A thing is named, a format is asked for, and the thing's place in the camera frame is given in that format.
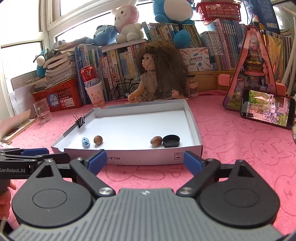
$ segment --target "human hand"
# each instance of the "human hand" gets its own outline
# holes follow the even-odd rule
[[[135,97],[134,97],[133,93],[128,95],[128,101],[129,102],[133,101],[134,99],[135,99]]]
[[[178,96],[179,96],[179,92],[176,91],[176,90],[173,90],[173,91],[172,91],[172,97],[173,97],[174,99],[176,99],[176,98],[178,98]]]
[[[13,180],[10,180],[9,186],[13,190],[16,190],[17,187]],[[9,217],[9,210],[10,210],[10,201],[11,201],[11,192],[8,188],[5,193],[0,195],[0,220],[7,219]]]

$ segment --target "black bottle cap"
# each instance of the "black bottle cap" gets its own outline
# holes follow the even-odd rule
[[[180,145],[180,137],[176,135],[168,135],[163,138],[163,146],[165,148],[178,147]]]

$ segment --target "white cardboard box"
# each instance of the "white cardboard box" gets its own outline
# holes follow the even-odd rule
[[[171,134],[180,137],[179,147],[150,144],[155,136]],[[96,135],[103,138],[99,146],[93,142]],[[90,146],[82,145],[83,137]],[[202,142],[187,102],[168,100],[94,108],[85,115],[81,128],[75,123],[52,144],[54,153],[66,152],[71,159],[88,158],[100,149],[106,150],[108,164],[180,164],[187,150],[201,156]]]
[[[208,48],[180,49],[189,72],[211,70]]]

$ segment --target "phone screen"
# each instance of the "phone screen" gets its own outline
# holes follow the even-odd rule
[[[290,125],[290,98],[277,94],[245,90],[241,114],[248,118],[287,127]]]

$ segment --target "pink bunny plush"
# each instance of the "pink bunny plush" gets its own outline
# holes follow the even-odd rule
[[[119,44],[143,39],[142,24],[139,21],[139,11],[136,7],[138,0],[130,0],[129,4],[112,10],[115,15],[114,26],[119,34],[116,41]]]

